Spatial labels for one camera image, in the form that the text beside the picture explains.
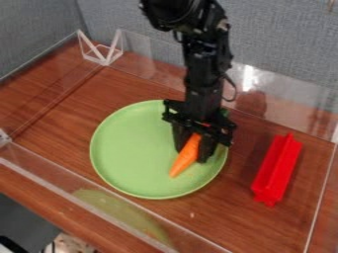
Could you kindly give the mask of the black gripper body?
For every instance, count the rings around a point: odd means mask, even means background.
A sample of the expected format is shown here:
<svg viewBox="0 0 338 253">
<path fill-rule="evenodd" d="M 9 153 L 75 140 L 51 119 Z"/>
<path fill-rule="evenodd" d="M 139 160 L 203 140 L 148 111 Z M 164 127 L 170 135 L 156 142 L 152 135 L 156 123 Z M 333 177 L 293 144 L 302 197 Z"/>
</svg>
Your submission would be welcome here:
<svg viewBox="0 0 338 253">
<path fill-rule="evenodd" d="M 223 83 L 213 86 L 186 86 L 184 100 L 164 100 L 163 120 L 187 127 L 191 133 L 211 135 L 230 146 L 237 125 L 222 109 Z"/>
</svg>

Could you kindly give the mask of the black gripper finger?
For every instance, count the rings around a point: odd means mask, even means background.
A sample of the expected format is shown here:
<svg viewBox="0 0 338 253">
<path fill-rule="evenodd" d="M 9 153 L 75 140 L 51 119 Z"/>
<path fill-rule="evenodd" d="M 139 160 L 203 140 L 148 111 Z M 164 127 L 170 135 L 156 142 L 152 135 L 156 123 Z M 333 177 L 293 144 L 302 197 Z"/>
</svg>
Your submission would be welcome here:
<svg viewBox="0 0 338 253">
<path fill-rule="evenodd" d="M 191 137 L 191 131 L 187 127 L 179 125 L 178 123 L 171 124 L 171 129 L 172 129 L 175 151 L 180 152 L 180 150 L 186 145 L 187 140 Z"/>
<path fill-rule="evenodd" d="M 213 156 L 218 142 L 213 138 L 211 135 L 205 134 L 201 137 L 199 144 L 198 144 L 198 156 L 197 161 L 199 163 L 205 163 L 207 159 Z"/>
</svg>

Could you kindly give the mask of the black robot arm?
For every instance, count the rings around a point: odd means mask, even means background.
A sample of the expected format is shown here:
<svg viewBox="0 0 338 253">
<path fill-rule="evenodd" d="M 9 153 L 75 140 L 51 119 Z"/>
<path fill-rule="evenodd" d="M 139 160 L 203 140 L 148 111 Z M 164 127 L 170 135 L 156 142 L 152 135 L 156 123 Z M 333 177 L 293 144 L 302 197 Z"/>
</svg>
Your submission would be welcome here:
<svg viewBox="0 0 338 253">
<path fill-rule="evenodd" d="M 226 11 L 217 0 L 140 0 L 140 9 L 152 27 L 171 32 L 182 45 L 184 99 L 164 100 L 163 120 L 171 124 L 176 150 L 201 135 L 197 161 L 203 163 L 218 145 L 231 144 L 237 128 L 222 109 L 223 87 L 233 82 Z"/>
</svg>

